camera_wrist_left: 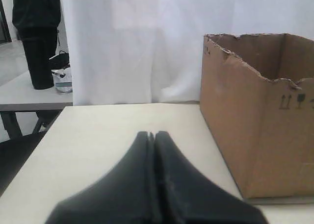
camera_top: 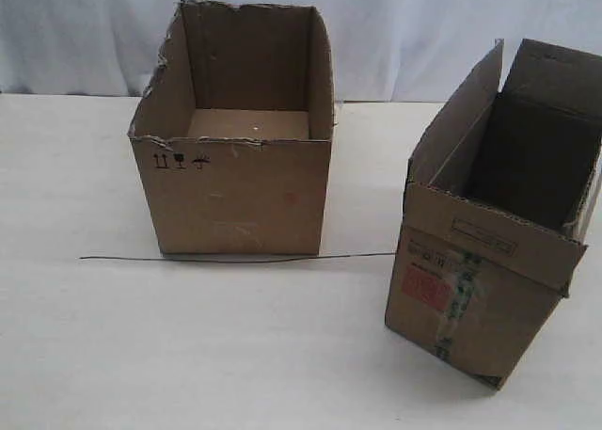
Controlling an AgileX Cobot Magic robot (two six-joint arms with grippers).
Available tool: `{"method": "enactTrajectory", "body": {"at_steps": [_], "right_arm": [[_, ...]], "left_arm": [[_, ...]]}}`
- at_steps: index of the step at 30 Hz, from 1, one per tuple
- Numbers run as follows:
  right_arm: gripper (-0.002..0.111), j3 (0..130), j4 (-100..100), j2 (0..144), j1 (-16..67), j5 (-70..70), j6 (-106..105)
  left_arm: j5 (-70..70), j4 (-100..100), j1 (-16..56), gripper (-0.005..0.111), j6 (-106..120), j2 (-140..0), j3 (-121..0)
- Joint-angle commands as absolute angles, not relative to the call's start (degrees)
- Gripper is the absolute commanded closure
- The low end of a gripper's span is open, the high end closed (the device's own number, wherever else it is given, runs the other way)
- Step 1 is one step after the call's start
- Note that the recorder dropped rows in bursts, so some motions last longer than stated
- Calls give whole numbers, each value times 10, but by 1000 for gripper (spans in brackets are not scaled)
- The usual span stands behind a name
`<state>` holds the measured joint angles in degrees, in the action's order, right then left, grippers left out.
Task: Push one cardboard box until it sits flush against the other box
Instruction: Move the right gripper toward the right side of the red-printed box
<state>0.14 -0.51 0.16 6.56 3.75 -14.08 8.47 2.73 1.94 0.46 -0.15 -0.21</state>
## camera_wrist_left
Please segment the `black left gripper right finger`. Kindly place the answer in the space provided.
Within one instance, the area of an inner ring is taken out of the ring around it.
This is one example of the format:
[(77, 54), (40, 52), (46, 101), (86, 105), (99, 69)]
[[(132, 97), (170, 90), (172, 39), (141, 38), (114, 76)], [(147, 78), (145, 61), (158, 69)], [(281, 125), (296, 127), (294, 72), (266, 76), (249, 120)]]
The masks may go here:
[(155, 136), (155, 174), (164, 224), (265, 224), (262, 212), (199, 172), (166, 131)]

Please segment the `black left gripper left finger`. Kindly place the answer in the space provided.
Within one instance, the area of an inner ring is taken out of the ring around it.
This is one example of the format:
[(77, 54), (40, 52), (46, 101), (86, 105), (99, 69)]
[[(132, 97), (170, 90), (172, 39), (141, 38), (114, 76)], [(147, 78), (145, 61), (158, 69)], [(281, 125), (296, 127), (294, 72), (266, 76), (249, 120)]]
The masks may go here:
[(124, 157), (100, 180), (61, 201), (48, 224), (155, 224), (154, 137), (137, 133)]

